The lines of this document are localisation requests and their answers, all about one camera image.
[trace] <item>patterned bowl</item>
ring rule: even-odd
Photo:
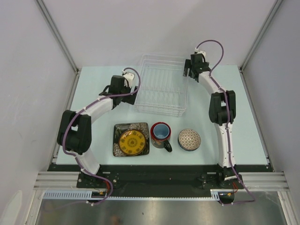
[[[178,135],[178,144],[186,151],[194,151],[201,144],[199,134],[192,129],[184,129]]]

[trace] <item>wire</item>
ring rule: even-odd
[[[46,209],[46,207],[45,207],[45,204],[46,204],[46,203],[44,203],[43,206],[42,206],[42,210],[43,210],[43,212],[45,212],[45,213],[52,213],[52,212],[54,212],[54,211],[56,211],[56,210],[61,210],[61,209],[65,208],[65,207],[67,207],[67,206],[70,206],[70,205],[76,205],[76,204],[79,204],[79,203],[89,203],[89,200],[85,200],[85,201],[82,200],[82,201],[70,202],[70,203],[64,204],[64,205],[62,205],[62,206],[58,206],[58,207],[56,207],[56,208],[54,208],[54,209],[51,209],[51,210]]]
[[[239,188],[234,182],[232,183],[232,185],[233,185],[233,189],[236,189],[236,191],[234,191],[234,194],[235,194],[238,192]]]
[[[75,160],[76,160],[77,164],[79,165],[79,167],[81,168],[82,172],[84,172],[84,173],[86,173],[86,174],[88,174],[88,175],[90,175],[90,176],[92,176],[92,177],[96,177],[96,178],[98,178],[98,179],[101,179],[101,180],[104,180],[104,181],[108,182],[109,185],[110,185],[110,187],[111,187],[111,191],[107,194],[106,197],[104,197],[101,201],[99,201],[99,202],[97,202],[97,203],[92,203],[92,205],[98,205],[98,204],[102,203],[103,201],[105,201],[108,197],[110,197],[111,194],[113,193],[113,184],[112,184],[112,183],[110,182],[110,180],[108,180],[107,178],[101,177],[101,176],[97,176],[97,175],[92,174],[91,172],[87,171],[87,170],[83,167],[83,165],[80,163],[80,161],[78,160],[78,158],[76,157],[76,154],[74,154],[74,153],[72,153],[72,152],[67,152],[67,149],[66,149],[66,139],[67,139],[67,135],[68,135],[68,132],[70,131],[70,129],[71,129],[71,127],[72,127],[74,121],[76,120],[76,118],[77,118],[81,113],[83,113],[85,110],[87,110],[87,109],[89,109],[90,107],[92,107],[94,104],[96,104],[96,103],[98,103],[98,102],[100,102],[100,101],[102,101],[102,100],[104,100],[104,99],[107,99],[107,98],[124,97],[124,96],[133,95],[133,94],[135,94],[135,93],[139,90],[139,88],[140,88],[140,86],[141,86],[141,77],[140,77],[139,73],[138,73],[135,69],[133,69],[133,68],[131,68],[131,67],[127,67],[127,68],[125,68],[125,69],[123,69],[123,70],[126,71],[126,70],[128,70],[128,69],[133,70],[133,71],[136,73],[136,75],[137,75],[137,77],[138,77],[138,79],[139,79],[139,84],[138,84],[136,90],[134,90],[133,92],[127,93],[127,94],[118,94],[118,95],[104,96],[104,97],[102,97],[102,98],[100,98],[100,99],[97,99],[97,100],[93,101],[91,104],[89,104],[88,106],[86,106],[85,108],[83,108],[82,110],[80,110],[78,113],[76,113],[76,115],[72,118],[72,120],[70,121],[69,125],[67,126],[67,129],[66,129],[66,131],[65,131],[65,134],[64,134],[64,136],[63,136],[63,140],[62,140],[62,150],[63,150],[63,152],[64,152],[65,154],[67,154],[67,155],[70,155],[70,156],[75,157]]]
[[[107,189],[106,193],[108,193],[108,191],[109,191],[109,183],[108,182],[106,182],[106,189]]]
[[[236,172],[232,160],[231,160],[231,145],[230,145],[230,134],[229,134],[229,127],[228,124],[230,122],[230,111],[229,111],[229,104],[228,104],[228,98],[227,98],[227,94],[226,91],[221,88],[221,86],[218,84],[218,82],[211,76],[211,72],[217,67],[217,65],[219,65],[219,63],[221,62],[221,60],[223,59],[224,56],[224,47],[222,46],[222,44],[216,40],[206,40],[201,42],[198,46],[197,49],[199,48],[200,45],[202,45],[203,43],[206,42],[215,42],[217,44],[220,45],[221,49],[222,49],[222,54],[221,54],[221,58],[219,59],[219,61],[216,63],[216,65],[211,69],[210,71],[210,79],[216,84],[216,86],[224,93],[224,97],[225,97],[225,102],[226,102],[226,111],[227,111],[227,123],[226,123],[226,133],[227,133],[227,141],[228,141],[228,157],[229,157],[229,163],[230,166],[232,168],[232,171],[234,173],[234,175],[236,176],[236,178],[238,179],[239,183],[244,187],[244,189],[246,190],[246,192],[253,198],[253,200],[245,200],[245,201],[238,201],[238,202],[233,202],[233,203],[229,203],[229,204],[223,204],[221,201],[219,201],[222,206],[223,205],[233,205],[233,204],[241,204],[241,203],[252,203],[256,201],[255,196],[248,190],[248,188],[245,186],[245,184],[243,183],[243,181],[241,180],[241,178],[239,177],[238,173]]]

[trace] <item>plate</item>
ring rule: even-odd
[[[119,139],[121,151],[128,156],[140,154],[146,146],[146,138],[139,130],[125,131]]]
[[[119,140],[124,132],[136,130],[141,132],[145,137],[145,147],[144,149],[137,154],[125,154],[119,145]],[[149,127],[147,123],[122,123],[114,125],[113,129],[113,145],[112,145],[112,153],[115,157],[132,157],[132,156],[144,156],[148,155],[150,152],[150,140],[149,140]]]

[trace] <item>mug handle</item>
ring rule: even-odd
[[[172,152],[172,146],[170,145],[168,140],[164,141],[164,148],[168,151],[168,152]]]

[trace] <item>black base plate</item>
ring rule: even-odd
[[[239,174],[239,178],[243,181],[242,175]],[[244,189],[237,178],[220,181],[216,174],[202,174],[197,180],[202,182],[203,189],[233,189],[233,183],[238,189]]]
[[[218,165],[101,165],[99,176],[113,184],[112,196],[121,197],[210,197],[210,190],[233,189],[232,182],[213,182]],[[272,172],[270,165],[236,165],[237,172]],[[80,171],[77,165],[51,164],[48,171]],[[78,188],[106,188],[105,182],[80,173]]]

